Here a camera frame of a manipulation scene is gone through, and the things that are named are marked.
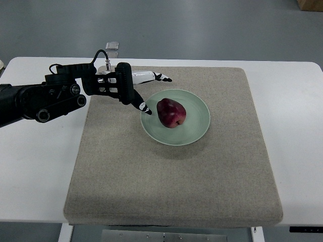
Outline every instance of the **white table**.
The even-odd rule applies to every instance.
[[[0,83],[39,84],[50,74],[51,64],[91,60],[18,57],[8,64]],[[243,68],[283,206],[284,218],[279,225],[323,225],[323,72],[317,64],[157,59],[111,62]],[[104,59],[99,58],[96,67],[103,65]],[[0,129],[0,221],[67,222],[63,207],[88,103],[89,98],[85,107],[45,124],[21,120]]]

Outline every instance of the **cardboard box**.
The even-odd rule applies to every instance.
[[[302,11],[323,12],[323,0],[297,0]]]

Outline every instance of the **black cable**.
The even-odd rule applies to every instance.
[[[54,73],[54,72],[51,70],[51,68],[52,68],[52,67],[55,67],[55,66],[62,67],[62,65],[60,65],[60,64],[52,64],[52,65],[50,65],[50,66],[49,66],[49,71],[50,71],[52,74],[56,74],[56,73]]]
[[[108,56],[107,56],[107,53],[106,53],[103,49],[99,49],[99,50],[96,52],[96,54],[95,54],[95,56],[94,56],[94,58],[93,58],[93,60],[92,60],[92,62],[91,62],[91,63],[94,63],[94,62],[96,61],[97,56],[98,56],[101,52],[105,55],[105,59],[109,59],[109,58],[108,58]]]

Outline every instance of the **plate rim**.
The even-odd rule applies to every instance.
[[[165,143],[165,142],[162,142],[162,141],[159,141],[158,139],[154,138],[144,127],[143,123],[142,123],[142,115],[144,114],[143,112],[140,113],[140,122],[141,122],[141,126],[143,127],[143,129],[145,130],[145,132],[154,140],[156,140],[157,142],[161,143],[161,144],[164,144],[164,145],[169,145],[169,146],[184,146],[184,145],[189,145],[189,144],[192,144],[196,141],[198,141],[199,139],[201,139],[205,133],[208,131],[208,128],[210,126],[210,123],[211,123],[211,114],[210,114],[210,110],[208,109],[208,106],[206,105],[206,103],[203,101],[202,98],[200,98],[199,96],[197,96],[196,94],[190,92],[190,91],[187,91],[187,90],[183,90],[183,89],[179,89],[179,88],[170,88],[170,89],[165,89],[165,90],[161,90],[159,92],[156,92],[154,94],[152,94],[149,98],[147,98],[147,100],[149,100],[151,97],[153,97],[154,95],[158,94],[158,93],[161,93],[161,92],[164,92],[164,91],[170,91],[170,90],[176,90],[176,91],[183,91],[183,92],[188,92],[194,96],[196,96],[198,99],[200,99],[202,101],[202,103],[205,105],[206,109],[207,109],[207,113],[208,113],[208,124],[207,124],[207,128],[205,129],[205,132],[198,138],[198,139],[195,139],[193,140],[192,142],[189,142],[189,143],[185,143],[185,144],[168,144],[168,143]]]

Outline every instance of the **screw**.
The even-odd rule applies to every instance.
[[[38,112],[37,117],[40,122],[44,123],[49,120],[50,115],[47,109],[42,109],[41,111]]]
[[[80,107],[83,107],[85,104],[86,104],[86,99],[83,95],[80,95],[78,98],[77,98],[77,104],[80,106]]]
[[[79,85],[77,85],[77,84],[73,84],[73,85],[71,86],[71,93],[72,93],[73,95],[77,95],[77,94],[79,94],[80,92],[81,92],[81,90],[80,90]]]

